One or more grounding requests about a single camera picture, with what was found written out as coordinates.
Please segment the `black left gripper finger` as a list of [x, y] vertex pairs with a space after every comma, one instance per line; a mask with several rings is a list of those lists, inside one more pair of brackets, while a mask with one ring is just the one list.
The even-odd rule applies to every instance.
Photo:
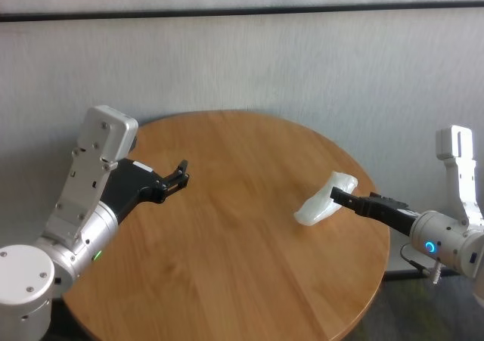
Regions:
[[188, 161], [182, 160], [175, 171], [157, 181], [157, 200], [165, 201], [168, 197], [184, 189], [188, 185]]

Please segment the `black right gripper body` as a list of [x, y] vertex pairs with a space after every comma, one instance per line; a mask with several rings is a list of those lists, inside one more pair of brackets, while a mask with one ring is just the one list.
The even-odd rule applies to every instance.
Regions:
[[358, 214], [377, 220], [401, 234], [409, 236], [412, 225], [420, 216], [418, 212], [410, 209], [406, 203], [389, 197], [382, 197], [370, 193], [368, 197], [361, 197], [362, 205]]

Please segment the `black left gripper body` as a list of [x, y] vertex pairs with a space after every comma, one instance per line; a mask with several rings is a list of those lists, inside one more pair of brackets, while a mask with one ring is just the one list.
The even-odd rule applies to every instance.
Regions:
[[152, 168], [133, 160], [121, 160], [101, 195], [101, 202], [121, 224], [140, 203], [162, 203], [166, 199], [163, 179]]

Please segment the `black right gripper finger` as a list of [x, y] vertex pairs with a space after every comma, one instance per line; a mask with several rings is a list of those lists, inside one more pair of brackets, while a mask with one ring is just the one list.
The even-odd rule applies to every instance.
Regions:
[[351, 209], [357, 215], [362, 215], [364, 207], [364, 201], [362, 198], [349, 194], [337, 187], [332, 188], [330, 198], [335, 204]]

